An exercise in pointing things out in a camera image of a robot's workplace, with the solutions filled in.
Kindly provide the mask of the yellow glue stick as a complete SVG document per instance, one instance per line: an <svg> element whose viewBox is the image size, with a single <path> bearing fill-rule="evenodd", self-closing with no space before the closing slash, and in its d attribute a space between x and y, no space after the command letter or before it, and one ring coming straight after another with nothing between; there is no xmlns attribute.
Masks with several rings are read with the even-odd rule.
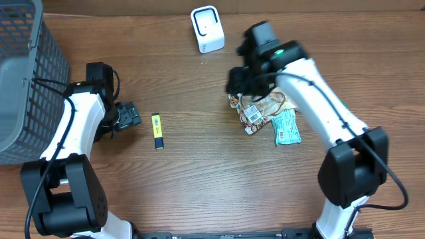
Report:
<svg viewBox="0 0 425 239"><path fill-rule="evenodd" d="M162 132L162 126L161 126L161 118L158 113L153 113L151 115L152 120L152 126L153 126L153 136L155 141L155 148L156 149L163 149L164 143L163 143L163 132Z"/></svg>

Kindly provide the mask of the brown white snack pouch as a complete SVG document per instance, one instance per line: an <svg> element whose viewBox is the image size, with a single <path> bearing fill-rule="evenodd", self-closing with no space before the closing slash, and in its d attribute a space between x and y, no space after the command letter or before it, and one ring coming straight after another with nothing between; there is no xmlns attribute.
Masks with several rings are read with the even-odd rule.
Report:
<svg viewBox="0 0 425 239"><path fill-rule="evenodd" d="M273 89L262 100L258 101L259 98L242 94L228 95L230 107L238 112L240 122L248 135L261 130L282 111L298 108L280 87Z"/></svg>

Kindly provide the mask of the teal wet wipes packet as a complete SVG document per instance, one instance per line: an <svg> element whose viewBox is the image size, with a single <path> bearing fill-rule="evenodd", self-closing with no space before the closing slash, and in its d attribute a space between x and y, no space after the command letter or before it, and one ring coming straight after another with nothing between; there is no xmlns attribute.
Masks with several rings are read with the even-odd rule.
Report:
<svg viewBox="0 0 425 239"><path fill-rule="evenodd" d="M301 143L294 109L286 109L272 119L276 145Z"/></svg>

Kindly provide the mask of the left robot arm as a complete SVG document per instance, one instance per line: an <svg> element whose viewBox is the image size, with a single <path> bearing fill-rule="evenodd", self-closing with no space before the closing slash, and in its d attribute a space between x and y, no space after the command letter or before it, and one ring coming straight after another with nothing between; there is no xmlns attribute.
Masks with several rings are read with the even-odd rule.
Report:
<svg viewBox="0 0 425 239"><path fill-rule="evenodd" d="M33 83L58 94L64 111L48 147L36 161L21 167L29 204L24 235L34 225L43 236L59 238L141 238L134 223L108 209L105 191L91 164L92 146L105 135L142 122L132 102L120 102L120 77L103 62L86 65L86 79L54 88L55 80Z"/></svg>

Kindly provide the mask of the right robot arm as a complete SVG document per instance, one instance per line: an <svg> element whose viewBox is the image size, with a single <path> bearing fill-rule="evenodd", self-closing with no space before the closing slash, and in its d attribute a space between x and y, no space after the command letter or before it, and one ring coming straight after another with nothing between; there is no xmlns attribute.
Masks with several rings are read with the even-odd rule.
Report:
<svg viewBox="0 0 425 239"><path fill-rule="evenodd" d="M372 238L371 230L356 229L354 221L386 181L386 133L348 110L302 45L295 40L282 43L269 22L251 26L238 53L244 64L230 70L226 91L253 102L282 92L294 101L325 150L318 172L325 195L322 213L311 228L285 229L282 236Z"/></svg>

